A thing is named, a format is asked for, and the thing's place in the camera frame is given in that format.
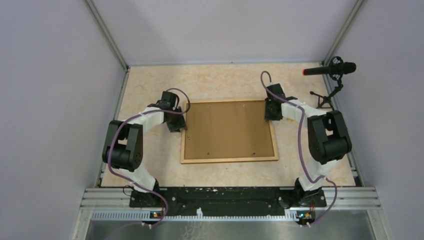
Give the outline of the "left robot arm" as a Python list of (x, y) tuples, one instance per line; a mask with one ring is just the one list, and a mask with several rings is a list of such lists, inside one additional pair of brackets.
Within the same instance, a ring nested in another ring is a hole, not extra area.
[(141, 194), (141, 200), (149, 207), (160, 202), (160, 193), (155, 189), (157, 180), (142, 164), (144, 156), (144, 134), (155, 127), (166, 124), (171, 133), (187, 128), (185, 111), (179, 105), (178, 88), (162, 92), (161, 98), (149, 104), (143, 111), (127, 120), (112, 120), (107, 129), (102, 151), (102, 160), (109, 172), (127, 180)]

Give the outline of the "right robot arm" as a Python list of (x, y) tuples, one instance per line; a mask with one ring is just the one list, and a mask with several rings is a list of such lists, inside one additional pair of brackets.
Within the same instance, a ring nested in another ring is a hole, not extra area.
[[(295, 181), (293, 200), (307, 206), (320, 199), (323, 181), (347, 153), (352, 143), (342, 113), (313, 108), (294, 97), (286, 97), (279, 83), (265, 87), (265, 119), (287, 118), (299, 124), (297, 147), (303, 174)], [(307, 143), (312, 160), (305, 163), (302, 151), (302, 129), (307, 129)]]

